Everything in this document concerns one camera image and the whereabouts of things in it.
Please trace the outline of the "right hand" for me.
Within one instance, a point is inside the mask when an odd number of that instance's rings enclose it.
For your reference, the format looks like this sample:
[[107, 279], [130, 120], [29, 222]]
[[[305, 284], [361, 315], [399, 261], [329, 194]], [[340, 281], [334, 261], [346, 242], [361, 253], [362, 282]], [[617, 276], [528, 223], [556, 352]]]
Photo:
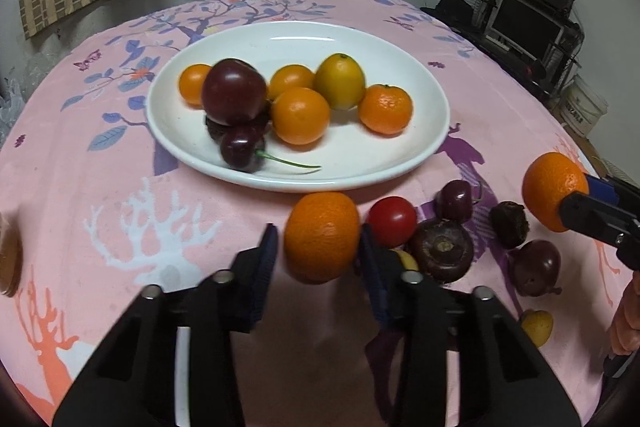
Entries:
[[640, 272], [634, 271], [623, 293], [610, 330], [614, 355], [631, 355], [640, 345]]

